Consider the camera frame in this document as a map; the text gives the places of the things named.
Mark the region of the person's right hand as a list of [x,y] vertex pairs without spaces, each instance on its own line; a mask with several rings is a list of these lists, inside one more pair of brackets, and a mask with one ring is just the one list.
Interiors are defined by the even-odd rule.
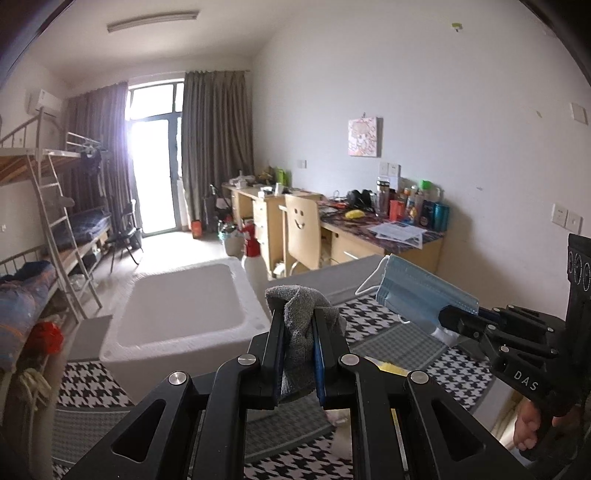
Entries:
[[[581,407],[575,405],[567,415],[562,417],[554,417],[552,426],[554,428],[563,425],[572,425],[578,422]],[[523,399],[517,409],[517,417],[515,422],[513,443],[514,446],[521,452],[533,449],[538,443],[539,433],[541,428],[542,415],[536,405],[528,400]]]

